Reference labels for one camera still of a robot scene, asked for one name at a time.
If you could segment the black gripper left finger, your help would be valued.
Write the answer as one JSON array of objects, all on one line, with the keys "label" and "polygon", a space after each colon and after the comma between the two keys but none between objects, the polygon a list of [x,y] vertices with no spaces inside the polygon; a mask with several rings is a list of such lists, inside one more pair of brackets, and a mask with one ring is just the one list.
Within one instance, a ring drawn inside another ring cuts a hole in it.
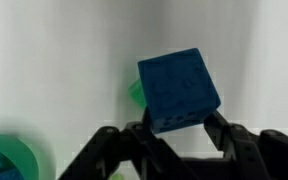
[{"label": "black gripper left finger", "polygon": [[144,128],[149,129],[151,127],[151,115],[148,108],[145,108],[143,117],[142,117],[142,124]]}]

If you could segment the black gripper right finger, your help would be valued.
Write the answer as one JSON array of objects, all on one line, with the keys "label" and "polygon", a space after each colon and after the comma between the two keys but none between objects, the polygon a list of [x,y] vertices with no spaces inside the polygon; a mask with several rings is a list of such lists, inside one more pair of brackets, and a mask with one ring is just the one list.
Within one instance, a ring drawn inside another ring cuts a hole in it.
[{"label": "black gripper right finger", "polygon": [[243,148],[248,140],[246,128],[240,124],[229,123],[218,111],[210,114],[204,121],[204,129],[218,151],[225,157],[243,157]]}]

